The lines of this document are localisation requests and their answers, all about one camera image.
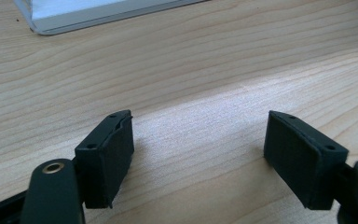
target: white object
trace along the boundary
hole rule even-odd
[[[13,0],[29,26],[56,35],[205,0]]]

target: wood grain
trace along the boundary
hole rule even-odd
[[[55,36],[0,1],[0,201],[126,108],[132,165],[88,223],[336,223],[337,205],[303,209],[263,144],[279,110],[358,161],[358,1],[213,0]]]

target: screw hole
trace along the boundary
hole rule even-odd
[[[87,148],[96,148],[97,147],[97,144],[88,144],[87,145]]]
[[[335,147],[333,147],[333,146],[326,146],[328,149],[330,149],[330,150],[334,150],[334,149],[336,149]]]
[[[51,175],[51,174],[59,172],[63,168],[63,166],[64,165],[61,162],[54,162],[52,164],[45,166],[45,168],[43,168],[42,172],[47,175]]]

